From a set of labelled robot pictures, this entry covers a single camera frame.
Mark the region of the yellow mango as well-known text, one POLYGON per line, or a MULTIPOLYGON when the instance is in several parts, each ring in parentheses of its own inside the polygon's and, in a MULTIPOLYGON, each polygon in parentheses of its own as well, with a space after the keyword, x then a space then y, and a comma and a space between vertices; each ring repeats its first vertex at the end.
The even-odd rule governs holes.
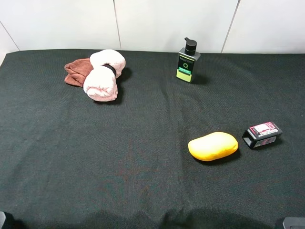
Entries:
POLYGON ((188 143, 190 154, 204 162, 229 156, 238 149, 238 146, 235 137, 224 132, 213 132, 188 143))

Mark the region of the black red small box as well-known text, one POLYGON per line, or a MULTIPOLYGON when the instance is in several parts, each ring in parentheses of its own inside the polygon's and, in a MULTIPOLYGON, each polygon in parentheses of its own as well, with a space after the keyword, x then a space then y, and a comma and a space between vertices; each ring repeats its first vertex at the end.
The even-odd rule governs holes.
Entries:
POLYGON ((275 142, 282 133, 274 122, 265 122, 247 128, 242 139, 250 149, 254 149, 275 142))

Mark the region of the pink rolled towel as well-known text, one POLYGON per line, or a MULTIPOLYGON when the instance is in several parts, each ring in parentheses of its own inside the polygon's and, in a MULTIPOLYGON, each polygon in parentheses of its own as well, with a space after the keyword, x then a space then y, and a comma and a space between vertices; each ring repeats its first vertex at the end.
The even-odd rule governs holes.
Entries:
POLYGON ((126 66, 125 58, 115 50, 106 49, 90 56, 93 67, 86 77, 83 90, 97 102, 114 101, 118 95, 116 79, 126 66))

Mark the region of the black green pump bottle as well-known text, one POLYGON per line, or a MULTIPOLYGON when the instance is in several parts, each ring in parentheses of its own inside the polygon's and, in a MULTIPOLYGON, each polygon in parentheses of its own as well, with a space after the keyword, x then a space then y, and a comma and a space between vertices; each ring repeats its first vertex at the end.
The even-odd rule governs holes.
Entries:
POLYGON ((184 82, 191 83, 195 78, 195 63, 201 54, 196 50, 197 41, 185 37, 185 47, 178 52, 176 77, 184 82))

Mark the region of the black tablecloth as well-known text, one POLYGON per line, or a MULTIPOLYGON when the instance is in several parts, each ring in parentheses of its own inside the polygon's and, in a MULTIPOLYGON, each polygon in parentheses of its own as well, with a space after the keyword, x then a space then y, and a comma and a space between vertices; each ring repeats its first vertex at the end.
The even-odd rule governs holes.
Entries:
POLYGON ((192 83, 178 55, 123 51, 118 97, 65 84, 90 50, 21 51, 0 67, 0 209, 18 229, 272 229, 305 215, 305 57, 212 54, 192 83), (245 130, 274 122, 250 149, 245 130), (238 149, 204 162, 213 132, 238 149))

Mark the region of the brown folded cloth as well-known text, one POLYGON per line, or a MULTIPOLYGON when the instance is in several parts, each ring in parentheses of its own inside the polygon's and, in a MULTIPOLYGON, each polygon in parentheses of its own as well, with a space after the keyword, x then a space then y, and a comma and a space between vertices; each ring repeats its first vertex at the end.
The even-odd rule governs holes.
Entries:
POLYGON ((78 59, 64 66, 67 76, 64 81, 72 86, 83 87, 86 77, 89 75, 93 66, 89 58, 78 59))

